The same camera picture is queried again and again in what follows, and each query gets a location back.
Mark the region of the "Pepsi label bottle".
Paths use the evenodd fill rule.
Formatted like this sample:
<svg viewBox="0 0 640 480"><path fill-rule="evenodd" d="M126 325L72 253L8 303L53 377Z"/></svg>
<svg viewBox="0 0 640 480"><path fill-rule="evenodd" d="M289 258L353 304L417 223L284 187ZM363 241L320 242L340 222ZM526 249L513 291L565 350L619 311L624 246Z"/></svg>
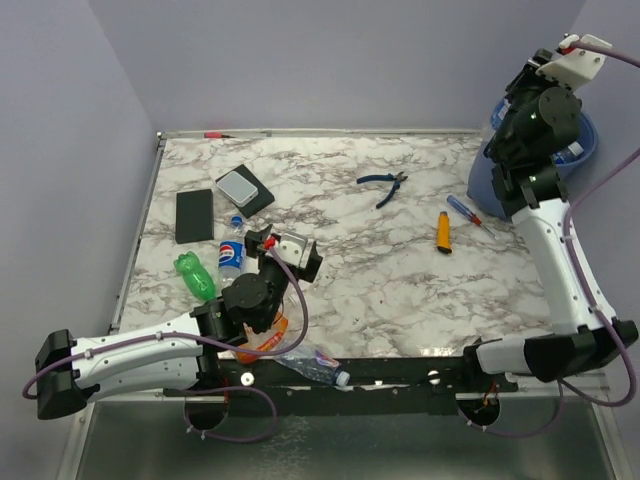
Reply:
<svg viewBox="0 0 640 480"><path fill-rule="evenodd" d="M236 215L229 222L219 245L218 286L222 291L242 274L245 259L245 224Z"/></svg>
<svg viewBox="0 0 640 480"><path fill-rule="evenodd" d="M493 130L497 130L509 111L510 103L506 98L502 98L494 107L490 117L489 125Z"/></svg>

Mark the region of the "blue plastic bin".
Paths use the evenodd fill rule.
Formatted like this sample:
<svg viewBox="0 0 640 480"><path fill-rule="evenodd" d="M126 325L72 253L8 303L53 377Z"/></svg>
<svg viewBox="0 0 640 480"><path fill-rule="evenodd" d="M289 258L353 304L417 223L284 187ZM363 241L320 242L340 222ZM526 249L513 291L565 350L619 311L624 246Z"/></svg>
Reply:
<svg viewBox="0 0 640 480"><path fill-rule="evenodd" d="M469 173L467 181L467 196L473 200L478 208L485 214L497 217L501 220L508 220L509 217L504 213L504 209L496 197L492 186L492 169L494 167L494 163L484 154L486 145L496 131L490 127L489 117L481 130L481 144ZM586 164L597 149L599 142L598 133L591 118L584 112L580 114L579 129L580 133L576 141L582 145L584 153L573 163L565 165L556 164L559 175L562 179L566 179L574 171Z"/></svg>

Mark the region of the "small clear water bottle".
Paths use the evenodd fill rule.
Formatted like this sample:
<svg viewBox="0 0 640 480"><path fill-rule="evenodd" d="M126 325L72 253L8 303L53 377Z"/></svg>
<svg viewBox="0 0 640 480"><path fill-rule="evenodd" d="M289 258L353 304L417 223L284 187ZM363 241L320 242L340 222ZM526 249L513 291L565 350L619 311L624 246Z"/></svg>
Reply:
<svg viewBox="0 0 640 480"><path fill-rule="evenodd" d="M275 361L308 380L325 385L346 387L350 374L341 363L314 346L298 345L295 349L275 357Z"/></svg>

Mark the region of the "clear bottle blue label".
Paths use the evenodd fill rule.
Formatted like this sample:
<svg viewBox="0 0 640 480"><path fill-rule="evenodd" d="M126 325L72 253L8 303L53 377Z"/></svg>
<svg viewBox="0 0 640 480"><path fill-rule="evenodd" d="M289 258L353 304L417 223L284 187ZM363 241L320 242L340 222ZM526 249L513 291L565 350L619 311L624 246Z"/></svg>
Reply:
<svg viewBox="0 0 640 480"><path fill-rule="evenodd" d="M575 141L567 147L552 155L554 162L558 165L565 165L575 162L584 153L582 145Z"/></svg>

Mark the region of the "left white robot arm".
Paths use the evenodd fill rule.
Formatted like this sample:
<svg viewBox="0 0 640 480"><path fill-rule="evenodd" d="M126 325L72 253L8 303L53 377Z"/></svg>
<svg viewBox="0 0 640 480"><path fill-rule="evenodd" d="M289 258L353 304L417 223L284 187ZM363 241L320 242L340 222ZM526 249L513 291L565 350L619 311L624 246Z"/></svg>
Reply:
<svg viewBox="0 0 640 480"><path fill-rule="evenodd" d="M75 414L114 395L153 389L210 394L224 385L218 355L249 354L247 336L269 330L288 288L311 283L322 264L314 240L270 227L244 237L255 273L243 273L214 299L156 325L124 334L75 337L50 333L22 389L37 417Z"/></svg>

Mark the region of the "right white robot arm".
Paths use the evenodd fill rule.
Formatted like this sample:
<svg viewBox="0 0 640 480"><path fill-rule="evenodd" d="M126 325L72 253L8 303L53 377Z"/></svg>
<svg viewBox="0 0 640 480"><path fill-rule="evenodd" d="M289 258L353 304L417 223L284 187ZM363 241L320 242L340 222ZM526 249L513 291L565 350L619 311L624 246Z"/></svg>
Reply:
<svg viewBox="0 0 640 480"><path fill-rule="evenodd" d="M504 215L522 237L550 310L551 330L465 348L461 383L481 391L496 374L542 382L606 366L639 338L636 324L619 319L602 294L578 238L554 154L576 141L582 102L577 90L591 82L612 45L591 35L538 50L507 85L503 116L484 156L493 163L491 185Z"/></svg>

